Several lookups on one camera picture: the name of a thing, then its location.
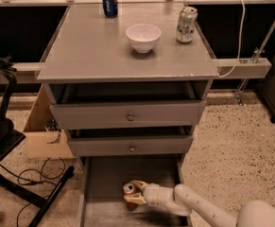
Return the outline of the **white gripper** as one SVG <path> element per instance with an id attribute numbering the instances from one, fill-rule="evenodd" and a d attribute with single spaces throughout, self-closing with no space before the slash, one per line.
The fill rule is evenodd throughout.
<path id="1" fill-rule="evenodd" d="M 126 202 L 142 205 L 149 204 L 169 208 L 174 201 L 174 189 L 170 187 L 160 186 L 155 183 L 146 183 L 144 181 L 133 180 L 130 181 L 142 194 L 126 195 L 124 200 Z"/>

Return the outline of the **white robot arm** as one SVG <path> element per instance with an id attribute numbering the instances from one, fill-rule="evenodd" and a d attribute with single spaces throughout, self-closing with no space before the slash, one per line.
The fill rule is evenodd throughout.
<path id="1" fill-rule="evenodd" d="M 275 227 L 275 208 L 264 201 L 248 201 L 234 217 L 183 183 L 174 188 L 143 181 L 131 181 L 130 184 L 137 191 L 125 194 L 126 202 L 161 206 L 182 217 L 195 211 L 212 227 Z"/>

